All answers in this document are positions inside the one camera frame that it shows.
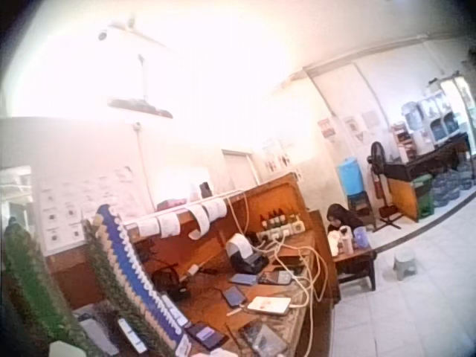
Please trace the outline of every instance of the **hijab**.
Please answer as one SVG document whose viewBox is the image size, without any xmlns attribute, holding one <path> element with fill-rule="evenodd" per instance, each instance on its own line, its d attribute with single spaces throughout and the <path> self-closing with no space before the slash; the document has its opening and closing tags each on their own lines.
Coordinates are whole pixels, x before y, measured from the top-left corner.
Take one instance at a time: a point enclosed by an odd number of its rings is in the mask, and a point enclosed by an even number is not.
<svg viewBox="0 0 476 357">
<path fill-rule="evenodd" d="M 346 210 L 341 205 L 334 203 L 329 206 L 327 210 L 327 219 L 330 220 L 330 217 L 334 217 L 341 221 L 341 226 L 348 225 L 352 231 L 357 227 L 363 227 L 364 223 L 356 216 L 355 213 Z M 333 225 L 329 225 L 327 231 L 337 231 L 339 227 L 334 227 Z"/>
</svg>

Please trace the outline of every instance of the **blue water container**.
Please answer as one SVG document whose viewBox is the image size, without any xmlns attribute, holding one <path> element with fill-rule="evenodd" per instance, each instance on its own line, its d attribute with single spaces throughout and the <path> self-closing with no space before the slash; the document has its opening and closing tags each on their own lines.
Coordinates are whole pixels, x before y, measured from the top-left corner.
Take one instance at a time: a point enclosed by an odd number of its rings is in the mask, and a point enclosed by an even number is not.
<svg viewBox="0 0 476 357">
<path fill-rule="evenodd" d="M 356 158 L 346 158 L 337 166 L 337 171 L 347 196 L 356 195 L 364 190 L 364 179 Z"/>
</svg>

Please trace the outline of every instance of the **small table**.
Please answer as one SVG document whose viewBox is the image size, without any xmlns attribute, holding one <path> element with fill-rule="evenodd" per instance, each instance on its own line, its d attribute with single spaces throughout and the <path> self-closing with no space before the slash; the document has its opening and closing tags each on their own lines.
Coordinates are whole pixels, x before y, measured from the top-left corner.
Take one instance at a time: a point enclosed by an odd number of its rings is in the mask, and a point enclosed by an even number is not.
<svg viewBox="0 0 476 357">
<path fill-rule="evenodd" d="M 338 278 L 339 283 L 347 283 L 363 277 L 370 278 L 372 291 L 376 289 L 375 269 L 373 261 L 377 257 L 377 253 L 369 246 L 368 248 L 354 248 L 352 254 L 341 253 L 337 257 L 333 257 L 335 268 L 338 274 L 347 273 L 349 275 Z"/>
</svg>

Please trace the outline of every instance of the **white stool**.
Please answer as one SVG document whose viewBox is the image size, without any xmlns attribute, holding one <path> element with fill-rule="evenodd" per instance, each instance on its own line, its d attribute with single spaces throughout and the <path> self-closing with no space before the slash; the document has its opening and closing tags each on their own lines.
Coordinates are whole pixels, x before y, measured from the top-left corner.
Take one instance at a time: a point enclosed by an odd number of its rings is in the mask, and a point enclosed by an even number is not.
<svg viewBox="0 0 476 357">
<path fill-rule="evenodd" d="M 416 274 L 417 259 L 414 251 L 409 248 L 402 248 L 396 251 L 393 260 L 393 270 L 396 271 L 396 278 L 402 280 L 405 273 Z"/>
</svg>

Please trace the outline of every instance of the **security camera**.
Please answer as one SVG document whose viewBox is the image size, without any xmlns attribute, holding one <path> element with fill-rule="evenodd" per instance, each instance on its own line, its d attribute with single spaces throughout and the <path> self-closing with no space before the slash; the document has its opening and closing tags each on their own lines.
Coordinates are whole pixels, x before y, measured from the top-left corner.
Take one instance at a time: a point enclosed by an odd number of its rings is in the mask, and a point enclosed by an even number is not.
<svg viewBox="0 0 476 357">
<path fill-rule="evenodd" d="M 107 30 L 102 30 L 99 32 L 99 36 L 97 37 L 100 41 L 104 41 L 107 37 Z"/>
</svg>

